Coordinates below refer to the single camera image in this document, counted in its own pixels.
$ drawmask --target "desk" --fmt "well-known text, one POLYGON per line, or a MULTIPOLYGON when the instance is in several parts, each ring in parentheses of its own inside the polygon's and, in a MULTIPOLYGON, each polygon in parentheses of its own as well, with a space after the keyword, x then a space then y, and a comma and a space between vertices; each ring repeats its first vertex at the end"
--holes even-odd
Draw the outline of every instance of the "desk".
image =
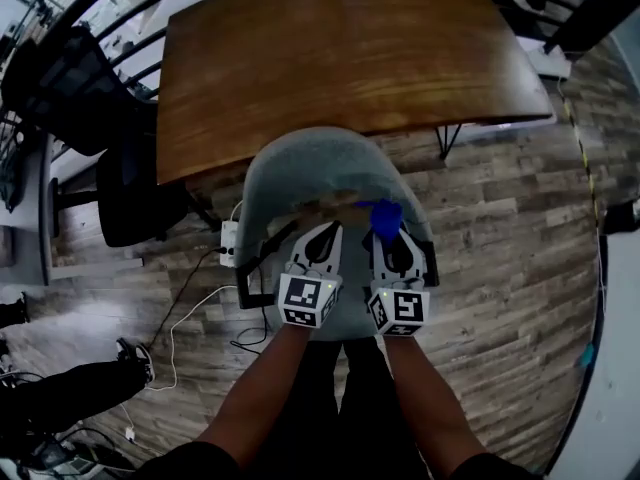
POLYGON ((205 0, 169 20, 158 182, 309 126, 371 135, 551 113, 490 0, 205 0))

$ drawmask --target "black cable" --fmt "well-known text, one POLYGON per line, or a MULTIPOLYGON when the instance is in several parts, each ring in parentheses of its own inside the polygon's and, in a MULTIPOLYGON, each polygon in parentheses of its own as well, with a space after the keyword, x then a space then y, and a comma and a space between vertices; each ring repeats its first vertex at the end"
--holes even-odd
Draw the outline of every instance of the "black cable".
POLYGON ((77 428, 75 430, 72 430, 71 432, 69 432, 67 435, 61 437, 60 439, 56 439, 56 441, 58 441, 59 444, 62 444, 63 441, 66 441, 67 439, 69 439, 72 435, 77 434, 78 432, 81 431, 87 431, 87 432, 95 432, 96 434, 99 434, 102 436, 102 438, 107 441, 107 443, 109 443, 109 445, 111 446, 111 452, 112 453, 118 453, 118 448, 116 447, 116 443, 113 441, 113 439, 111 439, 107 434, 105 434, 104 432, 101 432, 100 430, 97 430, 95 428, 89 428, 89 427, 80 427, 77 428))
MULTIPOLYGON (((258 265, 258 272, 260 273, 260 293, 262 295, 264 295, 264 280, 262 278, 262 268, 260 267, 260 265, 258 265)), ((260 343, 264 343, 267 339, 267 335, 268 335, 268 330, 269 330, 269 324, 267 322, 267 314, 265 313, 265 309, 264 309, 264 305, 262 306, 262 319, 264 321, 264 336, 262 336, 261 339, 259 339, 258 341, 254 341, 251 343, 240 343, 238 340, 240 339, 240 336, 242 336, 245 332, 249 332, 249 331, 254 331, 256 329, 260 329, 260 327, 249 327, 248 329, 245 329, 244 331, 242 331, 240 334, 238 334, 236 336, 235 340, 231 340, 229 342, 230 345, 237 347, 241 350, 245 350, 247 352, 251 352, 252 354, 256 354, 256 355, 260 355, 260 352, 258 352, 257 350, 253 350, 247 347, 252 347, 253 345, 260 345, 260 343)))
POLYGON ((216 248, 216 249, 211 249, 210 251, 207 251, 206 253, 204 253, 200 259, 198 260, 198 263, 196 263, 196 266, 194 267, 194 269, 191 271, 191 273, 187 276, 186 281, 184 282, 184 284, 182 285, 182 288, 180 288, 180 291, 178 292, 178 295, 176 296, 176 298, 173 301, 173 304, 171 304, 171 307, 169 308, 169 311, 167 311, 166 316, 164 317, 164 319, 162 320, 162 323, 160 324, 160 327, 158 327, 158 330, 156 331, 156 334, 154 335, 153 339, 151 340, 151 342, 149 343, 149 345, 147 345, 147 350, 151 351, 151 347, 153 347, 153 344, 156 342, 156 339, 158 339, 158 336, 160 335, 160 332, 162 331, 162 328, 164 327, 164 324, 167 322, 167 320, 169 319, 169 316, 171 316, 171 312, 173 311, 173 308, 176 307, 176 304, 178 303, 178 301, 180 300, 180 297, 182 296, 182 293, 184 292, 184 290, 186 289, 187 285, 189 284, 189 281, 191 281, 191 278, 193 277, 193 275, 198 271, 198 269, 200 268, 200 265, 202 264, 202 262, 204 261, 204 259, 209 256, 209 254, 213 253, 213 252, 220 252, 222 249, 221 248, 216 248))

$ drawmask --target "gray chair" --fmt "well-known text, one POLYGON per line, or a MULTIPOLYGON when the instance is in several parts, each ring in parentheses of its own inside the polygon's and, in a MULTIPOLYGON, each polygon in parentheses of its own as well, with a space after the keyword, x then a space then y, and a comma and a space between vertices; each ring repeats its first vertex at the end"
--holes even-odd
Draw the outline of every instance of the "gray chair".
MULTIPOLYGON (((279 274, 289 260, 296 233, 287 226, 267 240, 267 227, 279 216, 295 212, 304 203, 339 190, 357 191, 362 201, 386 198, 402 205, 409 233, 422 243, 429 269, 427 286, 438 284, 432 233, 427 216, 391 161, 371 140, 341 128, 298 130, 265 147, 253 160, 245 179, 242 214, 236 235, 235 259, 240 305, 270 306, 272 329, 282 325, 272 294, 250 295, 247 275, 270 256, 271 278, 277 290, 279 274)), ((367 314, 365 291, 371 282, 369 253, 362 241, 369 226, 344 229, 340 275, 343 289, 338 303, 313 339, 355 339, 375 334, 367 314)))

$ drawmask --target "white power strip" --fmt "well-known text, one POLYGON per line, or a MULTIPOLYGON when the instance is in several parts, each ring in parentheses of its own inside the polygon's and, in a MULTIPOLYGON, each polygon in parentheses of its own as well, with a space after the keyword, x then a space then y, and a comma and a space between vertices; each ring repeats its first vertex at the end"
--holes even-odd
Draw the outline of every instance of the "white power strip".
POLYGON ((220 233, 220 247, 227 249, 225 254, 220 255, 220 265, 234 268, 235 256, 234 247, 236 246, 236 232, 238 231, 238 223, 235 220, 225 220, 222 222, 222 230, 220 233))

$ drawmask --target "black office chair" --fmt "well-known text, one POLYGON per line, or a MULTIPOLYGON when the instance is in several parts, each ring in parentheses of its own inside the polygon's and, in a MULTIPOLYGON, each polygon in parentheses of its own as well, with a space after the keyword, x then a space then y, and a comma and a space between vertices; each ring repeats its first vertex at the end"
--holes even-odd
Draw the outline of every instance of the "black office chair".
POLYGON ((156 184, 155 102, 135 98, 113 72, 98 41, 72 27, 46 49, 27 41, 16 51, 2 81, 4 104, 23 121, 53 134, 83 155, 104 151, 97 164, 96 191, 50 193, 53 235, 57 212, 98 201, 107 245, 122 247, 162 237, 191 206, 213 231, 211 218, 184 184, 156 184))

